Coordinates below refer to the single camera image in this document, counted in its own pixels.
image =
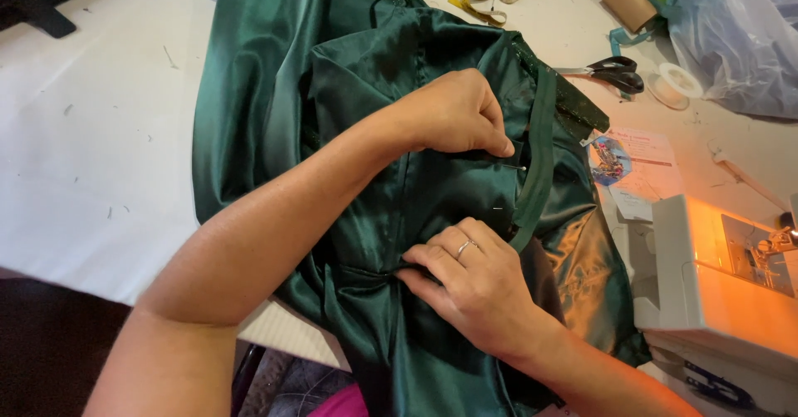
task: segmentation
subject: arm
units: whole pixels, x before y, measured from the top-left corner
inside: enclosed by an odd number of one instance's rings
[[[500,107],[475,69],[364,118],[200,227],[136,303],[85,415],[229,414],[238,325],[377,173],[424,148],[512,155]]]
[[[472,240],[458,254],[465,241]],[[490,353],[548,386],[583,417],[699,416],[642,371],[591,347],[532,301],[518,254],[483,222],[465,219],[404,254],[397,273],[422,300]]]

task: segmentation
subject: scissors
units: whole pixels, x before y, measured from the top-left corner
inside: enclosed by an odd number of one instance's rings
[[[627,94],[643,92],[643,79],[635,73],[638,64],[629,57],[618,55],[605,58],[584,68],[554,68],[560,74],[581,74],[605,81]]]

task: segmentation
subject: hand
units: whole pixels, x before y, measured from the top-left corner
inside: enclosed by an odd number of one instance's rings
[[[466,241],[472,243],[458,255]],[[466,218],[402,258],[425,266],[443,286],[416,269],[397,277],[474,346],[501,360],[545,353],[543,343],[565,329],[532,301],[515,250],[480,220]]]
[[[444,74],[377,115],[381,115],[379,120],[391,116],[410,136],[415,151],[432,148],[454,153],[483,148],[496,157],[510,157],[515,151],[504,135],[499,102],[474,68]]]

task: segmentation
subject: pink fabric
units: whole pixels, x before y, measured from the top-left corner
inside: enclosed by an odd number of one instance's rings
[[[365,409],[360,388],[353,384],[331,396],[309,417],[369,417],[369,412]]]

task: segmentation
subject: cardboard tube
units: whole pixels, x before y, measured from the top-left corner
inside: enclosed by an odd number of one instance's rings
[[[631,33],[636,34],[657,14],[649,0],[602,0]]]

